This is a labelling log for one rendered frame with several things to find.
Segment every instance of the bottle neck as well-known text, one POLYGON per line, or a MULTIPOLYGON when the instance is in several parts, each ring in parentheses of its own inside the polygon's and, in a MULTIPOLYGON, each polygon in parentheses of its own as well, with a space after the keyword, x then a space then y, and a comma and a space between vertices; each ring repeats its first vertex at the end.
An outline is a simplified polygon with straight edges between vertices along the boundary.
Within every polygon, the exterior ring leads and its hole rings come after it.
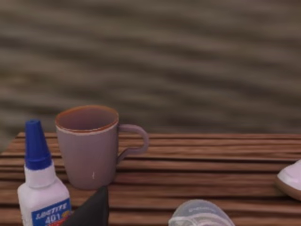
POLYGON ((25 183, 32 188, 47 187, 55 182, 55 166, 53 162, 45 169, 31 170, 24 166, 25 183))

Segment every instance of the shoe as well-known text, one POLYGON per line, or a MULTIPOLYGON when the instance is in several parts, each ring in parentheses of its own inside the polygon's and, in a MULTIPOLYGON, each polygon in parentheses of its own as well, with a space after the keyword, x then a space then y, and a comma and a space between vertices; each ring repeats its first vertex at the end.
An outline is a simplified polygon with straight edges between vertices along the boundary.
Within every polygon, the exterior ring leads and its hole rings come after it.
POLYGON ((217 205, 205 200, 181 204, 168 222, 169 226, 235 226, 217 205))
POLYGON ((301 160, 282 169, 275 184, 288 196, 301 201, 301 160))

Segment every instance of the mug handle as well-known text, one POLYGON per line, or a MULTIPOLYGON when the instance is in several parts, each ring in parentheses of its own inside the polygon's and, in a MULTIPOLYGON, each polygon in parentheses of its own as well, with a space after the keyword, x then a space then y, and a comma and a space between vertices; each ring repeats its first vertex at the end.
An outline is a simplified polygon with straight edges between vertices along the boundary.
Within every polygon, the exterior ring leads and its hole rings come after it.
POLYGON ((130 125, 130 124, 120 124, 119 132, 136 132, 140 134, 143 138, 142 147, 128 147, 126 148, 117 158, 117 164, 120 163, 128 154, 141 154, 146 152, 149 147, 149 136, 144 129, 140 126, 130 125))

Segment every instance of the blurry background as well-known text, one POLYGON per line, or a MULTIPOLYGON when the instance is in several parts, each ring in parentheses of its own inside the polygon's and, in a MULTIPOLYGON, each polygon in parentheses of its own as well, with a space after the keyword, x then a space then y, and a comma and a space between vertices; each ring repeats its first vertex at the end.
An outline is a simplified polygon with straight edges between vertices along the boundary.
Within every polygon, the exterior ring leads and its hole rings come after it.
POLYGON ((301 131, 299 0, 1 0, 0 145, 108 105, 149 132, 301 131))

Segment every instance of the brown sole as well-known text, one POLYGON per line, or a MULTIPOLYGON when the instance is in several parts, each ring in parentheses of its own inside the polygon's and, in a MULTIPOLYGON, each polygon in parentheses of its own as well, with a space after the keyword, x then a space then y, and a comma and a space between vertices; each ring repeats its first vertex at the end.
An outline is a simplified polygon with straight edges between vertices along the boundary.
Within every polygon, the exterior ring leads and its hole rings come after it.
POLYGON ((280 180, 277 176, 275 179, 275 185, 279 188, 280 191, 292 197, 293 199, 301 201, 301 191, 287 185, 282 180, 280 180))

